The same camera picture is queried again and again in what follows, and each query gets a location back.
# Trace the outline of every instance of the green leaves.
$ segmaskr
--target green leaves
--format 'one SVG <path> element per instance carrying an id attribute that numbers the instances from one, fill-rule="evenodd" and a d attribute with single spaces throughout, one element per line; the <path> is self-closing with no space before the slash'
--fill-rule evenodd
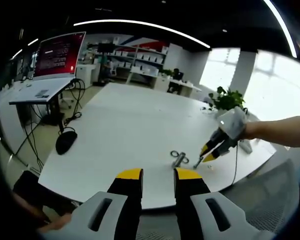
<path id="1" fill-rule="evenodd" d="M 212 99 L 213 104 L 209 104 L 210 108 L 213 106 L 218 110 L 230 110 L 234 107 L 238 106 L 243 108 L 243 103 L 245 102 L 243 99 L 243 95 L 236 91 L 225 91 L 223 87 L 219 86 L 217 88 L 218 96 L 214 98 L 213 93 L 209 93 L 209 97 Z"/>

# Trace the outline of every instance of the red screen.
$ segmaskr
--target red screen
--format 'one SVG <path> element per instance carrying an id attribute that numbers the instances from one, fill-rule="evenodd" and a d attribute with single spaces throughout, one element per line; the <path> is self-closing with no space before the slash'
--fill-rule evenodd
<path id="1" fill-rule="evenodd" d="M 76 32 L 42 41 L 33 76 L 74 74 L 85 34 L 85 32 Z"/>

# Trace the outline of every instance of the ceiling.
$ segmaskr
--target ceiling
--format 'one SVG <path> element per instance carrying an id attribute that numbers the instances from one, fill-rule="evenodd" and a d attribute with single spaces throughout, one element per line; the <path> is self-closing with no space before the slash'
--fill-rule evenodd
<path id="1" fill-rule="evenodd" d="M 275 0 L 285 17 L 300 22 L 300 0 Z M 148 22 L 165 26 L 188 34 L 200 41 L 218 47 L 239 47 L 250 51 L 269 50 L 291 56 L 286 37 L 263 0 L 175 0 L 151 1 L 103 1 L 81 4 L 75 7 L 42 7 L 31 11 L 31 15 L 20 15 L 19 10 L 11 12 L 17 21 L 11 24 L 18 39 L 20 28 L 24 29 L 23 40 L 18 41 L 16 50 L 26 46 L 33 39 L 52 37 L 60 33 L 87 31 L 87 33 L 118 33 L 137 35 L 162 40 L 182 46 L 191 51 L 206 51 L 204 46 L 183 36 L 159 28 L 131 23 L 93 23 L 73 27 L 74 23 L 89 20 L 124 19 Z M 297 34 L 289 29 L 295 41 Z M 300 59 L 300 49 L 294 44 Z"/>

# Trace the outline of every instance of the ceiling light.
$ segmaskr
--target ceiling light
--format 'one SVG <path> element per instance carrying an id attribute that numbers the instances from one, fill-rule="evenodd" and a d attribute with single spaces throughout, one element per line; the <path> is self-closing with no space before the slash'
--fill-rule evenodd
<path id="1" fill-rule="evenodd" d="M 144 21 L 121 20 L 121 19 L 104 19 L 104 20 L 93 20 L 93 21 L 78 22 L 78 23 L 73 24 L 73 26 L 84 25 L 84 24 L 95 24 L 95 23 L 129 23 L 129 24 L 147 25 L 147 26 L 150 26 L 150 27 L 155 27 L 155 28 L 163 29 L 163 30 L 175 33 L 175 34 L 179 34 L 183 37 L 186 37 L 190 40 L 193 40 L 193 41 L 197 42 L 198 44 L 201 44 L 201 45 L 205 46 L 208 49 L 210 48 L 210 46 L 208 44 L 206 44 L 203 41 L 200 41 L 200 40 L 198 40 L 198 39 L 196 39 L 192 36 L 189 36 L 185 33 L 182 33 L 182 32 L 177 31 L 177 30 L 173 30 L 173 29 L 165 27 L 165 26 L 160 26 L 160 25 L 157 25 L 157 24 L 148 23 L 148 22 L 144 22 Z"/>
<path id="2" fill-rule="evenodd" d="M 29 43 L 28 43 L 28 46 L 30 46 L 31 44 L 35 43 L 35 42 L 38 41 L 38 40 L 39 40 L 39 38 L 37 38 L 37 39 L 35 39 L 35 40 L 29 42 Z"/>
<path id="3" fill-rule="evenodd" d="M 13 57 L 11 58 L 11 60 L 14 59 L 21 52 L 22 52 L 22 49 L 20 49 L 15 55 L 13 55 Z"/>
<path id="4" fill-rule="evenodd" d="M 289 33 L 289 30 L 288 30 L 283 18 L 281 17 L 280 13 L 276 9 L 275 5 L 270 0 L 263 0 L 263 1 L 265 2 L 265 4 L 267 4 L 267 6 L 270 8 L 271 12 L 275 16 L 276 20 L 279 22 L 279 24 L 283 30 L 283 33 L 285 35 L 285 38 L 288 41 L 292 56 L 294 58 L 297 58 L 297 52 L 296 52 L 296 49 L 294 46 L 294 42 L 292 41 L 291 35 Z"/>

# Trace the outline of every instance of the window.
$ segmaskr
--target window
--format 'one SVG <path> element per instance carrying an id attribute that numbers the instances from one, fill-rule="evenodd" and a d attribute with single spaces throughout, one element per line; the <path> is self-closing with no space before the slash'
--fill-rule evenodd
<path id="1" fill-rule="evenodd" d="M 217 91 L 219 86 L 228 89 L 239 59 L 239 48 L 215 48 L 208 56 L 200 85 Z"/>
<path id="2" fill-rule="evenodd" d="M 300 63 L 259 51 L 244 100 L 244 106 L 262 121 L 299 116 Z"/>

